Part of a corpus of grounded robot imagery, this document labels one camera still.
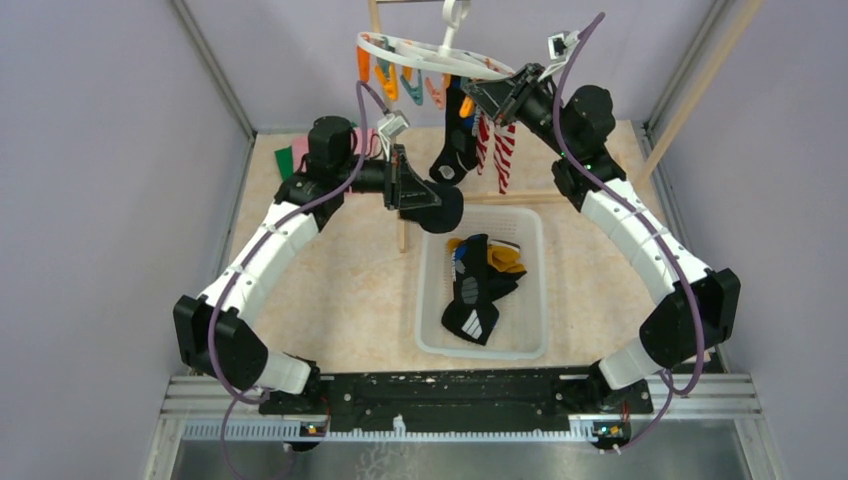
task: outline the pile of socks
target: pile of socks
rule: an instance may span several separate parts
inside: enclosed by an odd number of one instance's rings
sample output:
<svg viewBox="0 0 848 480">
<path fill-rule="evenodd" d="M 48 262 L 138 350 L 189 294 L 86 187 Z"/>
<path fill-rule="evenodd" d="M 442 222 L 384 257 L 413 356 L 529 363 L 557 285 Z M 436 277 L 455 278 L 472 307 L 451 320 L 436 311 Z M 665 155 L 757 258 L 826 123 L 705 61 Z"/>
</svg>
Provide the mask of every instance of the pile of socks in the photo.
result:
<svg viewBox="0 0 848 480">
<path fill-rule="evenodd" d="M 486 345 L 500 313 L 494 302 L 518 288 L 527 270 L 518 245 L 489 240 L 485 234 L 448 241 L 452 252 L 453 301 L 442 325 L 463 340 Z"/>
</svg>

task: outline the wall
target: wall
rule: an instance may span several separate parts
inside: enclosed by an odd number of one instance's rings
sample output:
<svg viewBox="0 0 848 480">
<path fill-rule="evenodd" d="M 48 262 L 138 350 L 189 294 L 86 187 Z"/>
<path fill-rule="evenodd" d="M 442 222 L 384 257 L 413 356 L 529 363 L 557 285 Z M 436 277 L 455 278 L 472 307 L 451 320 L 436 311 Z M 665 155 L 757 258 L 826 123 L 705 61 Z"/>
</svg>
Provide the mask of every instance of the wall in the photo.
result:
<svg viewBox="0 0 848 480">
<path fill-rule="evenodd" d="M 0 476 L 140 476 L 245 149 L 164 0 L 2 3 Z"/>
<path fill-rule="evenodd" d="M 371 29 L 366 0 L 313 0 L 297 7 L 279 0 L 187 3 L 254 127 L 305 130 L 321 115 L 356 116 L 354 45 L 358 32 Z M 571 85 L 609 88 L 618 118 L 647 119 L 709 6 L 706 0 L 476 1 L 454 46 L 514 68 L 547 64 L 549 34 L 582 28 L 606 11 Z M 383 31 L 440 44 L 441 7 L 382 5 Z M 413 124 L 443 123 L 429 100 L 416 108 L 405 92 L 401 97 L 399 106 Z"/>
<path fill-rule="evenodd" d="M 727 353 L 792 478 L 844 478 L 846 16 L 766 1 L 663 160 L 694 250 L 742 280 Z"/>
</svg>

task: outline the cable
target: cable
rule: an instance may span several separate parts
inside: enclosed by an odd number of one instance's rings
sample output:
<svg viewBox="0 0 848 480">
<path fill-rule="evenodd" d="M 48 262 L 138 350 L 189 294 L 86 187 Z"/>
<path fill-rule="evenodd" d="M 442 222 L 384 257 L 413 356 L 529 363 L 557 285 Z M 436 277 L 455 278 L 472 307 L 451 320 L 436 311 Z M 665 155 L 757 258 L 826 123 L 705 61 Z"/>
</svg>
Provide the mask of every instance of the cable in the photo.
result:
<svg viewBox="0 0 848 480">
<path fill-rule="evenodd" d="M 562 107 L 562 94 L 565 89 L 565 81 L 568 78 L 568 74 L 571 72 L 571 67 L 574 65 L 574 61 L 577 59 L 577 56 L 580 54 L 580 51 L 583 50 L 583 46 L 589 37 L 591 37 L 592 32 L 595 31 L 595 28 L 599 23 L 604 19 L 606 14 L 604 12 L 599 13 L 594 20 L 578 34 L 578 39 L 580 40 L 577 43 L 577 46 L 574 48 L 574 53 L 571 54 L 571 58 L 569 58 L 568 63 L 563 68 L 562 75 L 559 77 L 559 82 L 557 83 L 556 94 L 554 96 L 554 108 L 553 108 L 553 123 L 554 123 L 554 135 L 556 136 L 557 145 L 562 150 L 562 153 L 565 155 L 565 158 L 581 175 L 586 177 L 590 182 L 592 182 L 596 187 L 600 188 L 607 195 L 609 195 L 613 200 L 621 204 L 624 208 L 626 208 L 629 212 L 634 213 L 636 218 L 645 226 L 645 229 L 648 230 L 648 233 L 654 236 L 657 242 L 657 246 L 659 246 L 663 255 L 665 255 L 668 260 L 671 269 L 674 270 L 674 273 L 677 275 L 677 278 L 680 280 L 680 284 L 683 287 L 683 294 L 686 296 L 686 302 L 689 304 L 689 309 L 692 312 L 692 321 L 694 322 L 695 327 L 695 371 L 692 374 L 692 378 L 689 380 L 689 383 L 682 389 L 677 389 L 674 387 L 674 382 L 671 376 L 671 372 L 668 370 L 660 372 L 660 378 L 662 378 L 663 382 L 668 386 L 668 397 L 666 398 L 665 404 L 662 406 L 660 411 L 657 413 L 657 416 L 651 420 L 651 423 L 648 424 L 641 432 L 639 432 L 630 442 L 620 448 L 617 448 L 618 451 L 626 450 L 634 445 L 638 444 L 644 436 L 653 430 L 656 425 L 659 423 L 660 419 L 665 415 L 668 411 L 669 406 L 671 405 L 671 399 L 674 397 L 674 394 L 678 395 L 688 395 L 694 388 L 695 385 L 698 384 L 698 380 L 701 377 L 701 371 L 704 368 L 704 327 L 701 324 L 701 312 L 698 310 L 698 303 L 695 300 L 695 292 L 692 291 L 692 286 L 689 285 L 689 282 L 686 280 L 686 275 L 683 273 L 683 268 L 680 266 L 680 263 L 677 262 L 674 254 L 671 252 L 671 249 L 668 247 L 668 244 L 665 243 L 662 236 L 659 235 L 657 229 L 654 225 L 640 212 L 637 212 L 636 207 L 630 204 L 626 198 L 622 197 L 618 193 L 616 193 L 613 189 L 609 188 L 601 181 L 598 177 L 592 174 L 586 167 L 584 167 L 578 160 L 575 158 L 574 154 L 568 148 L 568 145 L 565 143 L 565 139 L 562 136 L 561 129 L 561 119 L 560 119 L 560 108 Z"/>
<path fill-rule="evenodd" d="M 374 101 L 377 102 L 377 105 L 380 107 L 380 109 L 383 111 L 384 114 L 389 113 L 389 109 L 386 107 L 386 104 L 383 102 L 383 100 L 380 98 L 380 96 L 377 94 L 377 92 L 375 92 L 374 89 L 372 89 L 370 86 L 368 86 L 367 83 L 359 80 L 359 81 L 356 82 L 356 87 L 357 87 L 356 88 L 356 99 L 359 103 L 360 124 L 362 125 L 362 131 L 367 132 L 368 131 L 368 124 L 367 124 L 367 119 L 366 119 L 366 114 L 365 114 L 365 99 L 362 96 L 362 90 L 365 89 L 368 93 L 371 94 L 371 97 L 374 98 Z M 313 208 L 317 207 L 318 205 L 321 205 L 322 203 L 324 203 L 324 202 L 326 202 L 326 201 L 328 201 L 328 200 L 330 200 L 330 199 L 332 199 L 332 198 L 334 198 L 338 195 L 343 194 L 348 189 L 348 187 L 350 187 L 350 185 L 353 183 L 353 181 L 356 179 L 357 175 L 359 175 L 360 170 L 362 170 L 362 165 L 365 163 L 365 157 L 366 157 L 365 149 L 362 148 L 360 150 L 359 159 L 357 160 L 356 165 L 353 167 L 353 170 L 351 171 L 350 176 L 341 185 L 336 187 L 336 189 L 331 191 L 330 193 L 327 193 L 326 195 L 323 195 L 323 196 L 307 203 L 306 205 L 298 207 L 294 211 L 289 212 L 288 214 L 284 215 L 283 218 L 281 218 L 280 220 L 278 220 L 274 224 L 275 229 L 279 229 L 280 227 L 285 225 L 286 222 L 288 222 L 292 218 L 296 217 L 297 215 L 300 215 L 301 213 L 312 210 Z M 271 233 L 270 230 L 266 231 L 262 235 L 262 237 L 259 238 L 259 241 L 256 242 L 256 244 L 253 246 L 253 248 L 251 248 L 250 251 L 247 252 L 247 255 L 245 255 L 245 257 L 244 257 L 244 260 L 242 260 L 241 264 L 239 265 L 241 267 L 241 271 L 244 271 L 247 268 L 247 265 L 250 263 L 250 261 L 253 259 L 253 257 L 256 256 L 256 254 L 259 252 L 259 250 L 262 248 L 262 246 L 265 245 L 265 243 L 268 241 L 268 239 L 271 238 L 271 235 L 273 235 L 273 234 Z M 215 302 L 215 306 L 212 308 L 212 316 L 209 318 L 209 331 L 207 332 L 206 342 L 207 342 L 207 345 L 209 347 L 209 359 L 212 363 L 212 370 L 215 371 L 215 376 L 218 378 L 218 381 L 221 382 L 221 385 L 224 387 L 224 389 L 227 391 L 227 393 L 229 393 L 230 395 L 233 396 L 233 401 L 230 404 L 229 408 L 227 408 L 227 411 L 224 414 L 223 424 L 221 425 L 220 439 L 221 439 L 221 451 L 224 455 L 224 462 L 226 463 L 227 468 L 230 470 L 230 473 L 232 473 L 233 476 L 235 476 L 236 478 L 238 478 L 240 480 L 246 480 L 244 477 L 242 477 L 236 471 L 235 467 L 233 467 L 232 463 L 230 462 L 230 456 L 229 456 L 229 453 L 227 451 L 227 444 L 225 442 L 225 436 L 226 436 L 226 431 L 227 431 L 227 428 L 226 428 L 227 427 L 227 421 L 229 420 L 230 414 L 232 413 L 233 408 L 235 407 L 237 402 L 242 402 L 242 403 L 245 403 L 245 404 L 248 404 L 248 405 L 259 405 L 260 403 L 262 403 L 262 402 L 264 402 L 265 400 L 268 399 L 268 397 L 270 395 L 270 391 L 263 389 L 260 397 L 255 398 L 255 399 L 254 398 L 248 398 L 248 397 L 244 396 L 244 392 L 236 391 L 235 387 L 233 387 L 232 384 L 230 384 L 230 382 L 224 376 L 224 371 L 221 369 L 221 363 L 218 360 L 218 349 L 215 346 L 215 327 L 218 324 L 218 317 L 220 317 L 220 315 L 221 315 L 221 310 L 224 306 L 224 302 L 227 300 L 227 297 L 229 296 L 230 291 L 233 289 L 233 287 L 235 286 L 235 284 L 238 281 L 240 276 L 241 276 L 241 274 L 238 271 L 233 272 L 233 275 L 230 276 L 229 280 L 227 281 L 227 284 L 224 286 L 224 289 L 221 292 L 221 295 L 218 297 L 218 301 Z M 290 469 L 287 469 L 286 471 L 282 472 L 282 476 L 278 475 L 275 478 L 284 478 L 285 475 L 288 475 L 288 473 L 289 473 L 288 470 L 290 470 Z"/>
</svg>

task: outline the pink cloth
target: pink cloth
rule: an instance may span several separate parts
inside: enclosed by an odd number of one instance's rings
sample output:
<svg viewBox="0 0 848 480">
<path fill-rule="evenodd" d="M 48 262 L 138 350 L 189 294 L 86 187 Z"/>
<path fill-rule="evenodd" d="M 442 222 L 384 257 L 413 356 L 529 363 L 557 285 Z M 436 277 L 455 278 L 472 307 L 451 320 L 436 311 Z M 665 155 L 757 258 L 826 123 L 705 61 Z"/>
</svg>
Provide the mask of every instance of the pink cloth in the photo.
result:
<svg viewBox="0 0 848 480">
<path fill-rule="evenodd" d="M 356 132 L 356 148 L 354 149 L 353 153 L 359 153 L 362 151 L 362 146 L 365 145 L 365 142 L 362 141 L 362 129 L 355 128 L 353 131 Z M 371 147 L 372 149 L 374 149 L 374 151 L 371 152 L 373 154 L 379 151 L 379 141 L 377 140 L 377 132 L 374 131 L 373 128 L 369 128 L 368 138 L 370 139 L 372 136 L 374 137 L 374 139 L 372 140 L 374 146 Z M 297 137 L 292 140 L 292 167 L 294 168 L 295 172 L 300 169 L 300 164 L 303 163 L 303 156 L 307 153 L 309 153 L 309 141 L 307 140 L 306 135 L 302 137 Z"/>
</svg>

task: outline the floor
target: floor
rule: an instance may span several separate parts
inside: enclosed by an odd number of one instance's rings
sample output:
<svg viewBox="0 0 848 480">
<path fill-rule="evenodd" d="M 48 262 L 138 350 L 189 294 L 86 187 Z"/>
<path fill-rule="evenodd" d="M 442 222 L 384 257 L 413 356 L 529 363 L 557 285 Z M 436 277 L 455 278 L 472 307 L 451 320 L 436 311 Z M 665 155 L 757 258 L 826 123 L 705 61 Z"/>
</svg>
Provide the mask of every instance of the floor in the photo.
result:
<svg viewBox="0 0 848 480">
<path fill-rule="evenodd" d="M 233 244 L 233 257 L 264 217 L 280 183 L 274 152 L 298 135 L 260 135 L 251 160 Z M 398 140 L 426 176 L 443 145 L 443 129 L 416 128 Z M 607 147 L 635 173 L 644 158 L 630 122 L 619 122 Z M 553 188 L 555 155 L 520 127 L 511 190 Z M 472 173 L 464 192 L 494 191 L 491 163 Z M 656 195 L 639 191 L 662 220 Z M 397 248 L 396 215 L 376 195 L 348 195 L 345 205 L 283 273 L 256 331 L 269 348 L 315 360 L 324 372 L 585 365 L 637 335 L 653 305 L 641 280 L 606 236 L 568 203 L 529 206 L 542 217 L 547 245 L 547 353 L 534 360 L 491 361 L 428 354 L 413 324 L 421 230 L 409 250 Z"/>
</svg>

